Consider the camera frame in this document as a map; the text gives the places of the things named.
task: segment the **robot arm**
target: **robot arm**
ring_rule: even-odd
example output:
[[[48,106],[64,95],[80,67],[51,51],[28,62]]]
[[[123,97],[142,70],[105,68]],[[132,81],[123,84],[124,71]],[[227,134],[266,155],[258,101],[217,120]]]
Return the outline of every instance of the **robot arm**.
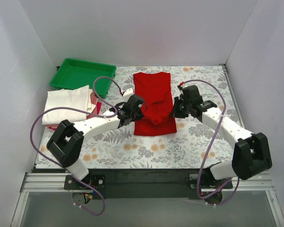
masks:
[[[115,113],[111,108],[103,114],[107,118],[93,117],[74,123],[64,120],[49,139],[46,145],[48,150],[63,168],[66,168],[79,180],[89,174],[88,169],[79,158],[84,142],[103,132],[118,129],[144,117],[141,112],[144,100],[135,95],[133,89],[128,89],[123,94],[123,99],[124,102],[115,106],[118,110],[116,116],[109,117]]]
[[[179,86],[182,94],[175,98],[171,116],[185,118],[192,115],[200,122],[212,129],[216,129],[220,120],[221,111],[212,101],[203,101],[197,86],[185,88]],[[214,180],[239,177],[247,180],[272,166],[267,137],[254,134],[224,117],[219,128],[222,136],[233,148],[232,161],[224,161],[210,166],[207,171]]]

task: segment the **patterned table surface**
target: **patterned table surface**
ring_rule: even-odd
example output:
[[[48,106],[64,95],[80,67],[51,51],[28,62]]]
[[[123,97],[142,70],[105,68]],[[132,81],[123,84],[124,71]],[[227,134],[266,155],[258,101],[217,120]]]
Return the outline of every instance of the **patterned table surface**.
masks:
[[[131,87],[134,88],[133,74],[161,71],[171,74],[173,97],[179,95],[177,85],[185,80],[202,79],[215,85],[226,100],[226,114],[240,124],[222,66],[117,67],[115,80],[123,90],[126,90]],[[204,100],[212,100],[223,109],[222,100],[215,90],[200,82],[197,82],[197,85]],[[122,97],[114,84],[111,85],[106,99],[113,104],[122,101]],[[107,109],[106,105],[102,105],[101,113]],[[134,136],[134,123],[105,132],[83,144],[80,158],[87,168],[199,168],[213,136],[213,130],[193,117],[176,119],[176,123],[177,133],[164,136]],[[46,149],[46,144],[52,134],[52,130],[48,128],[44,130],[40,150],[54,159]],[[230,145],[218,136],[205,165],[209,166],[216,162],[232,159],[232,152]],[[38,155],[36,168],[59,167]]]

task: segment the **green tray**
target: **green tray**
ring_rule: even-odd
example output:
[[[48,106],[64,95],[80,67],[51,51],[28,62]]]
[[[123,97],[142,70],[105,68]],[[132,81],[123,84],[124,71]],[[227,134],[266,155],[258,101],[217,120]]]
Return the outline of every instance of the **green tray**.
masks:
[[[50,85],[56,89],[74,90],[86,85],[92,88],[95,79],[102,76],[113,78],[115,70],[114,65],[66,58]],[[102,98],[106,97],[111,82],[108,79],[101,79],[96,83],[96,91]]]

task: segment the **folded white towel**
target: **folded white towel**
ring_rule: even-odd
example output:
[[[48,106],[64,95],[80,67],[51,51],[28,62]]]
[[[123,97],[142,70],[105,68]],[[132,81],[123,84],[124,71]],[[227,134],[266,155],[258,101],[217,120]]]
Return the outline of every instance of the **folded white towel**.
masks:
[[[91,113],[94,111],[94,109],[96,108],[96,105],[95,104],[91,104],[91,106],[89,108],[87,108],[87,112]]]
[[[76,90],[57,90],[48,91],[44,111],[54,107],[72,107],[87,111],[92,108],[90,103],[89,86],[78,88]],[[43,125],[59,124],[63,120],[70,122],[83,121],[86,119],[85,113],[79,113],[71,110],[54,110],[46,113],[42,118]]]

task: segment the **white wall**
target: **white wall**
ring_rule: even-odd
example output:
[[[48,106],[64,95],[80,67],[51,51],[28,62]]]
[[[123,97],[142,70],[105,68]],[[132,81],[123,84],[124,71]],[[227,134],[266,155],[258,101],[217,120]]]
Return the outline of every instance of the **white wall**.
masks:
[[[284,1],[258,1],[226,66],[246,127],[268,137],[284,215]]]
[[[257,0],[20,0],[56,66],[225,63]]]
[[[10,226],[25,171],[34,164],[29,130],[54,74],[19,1],[0,0],[0,227]],[[37,127],[37,144],[40,133]]]

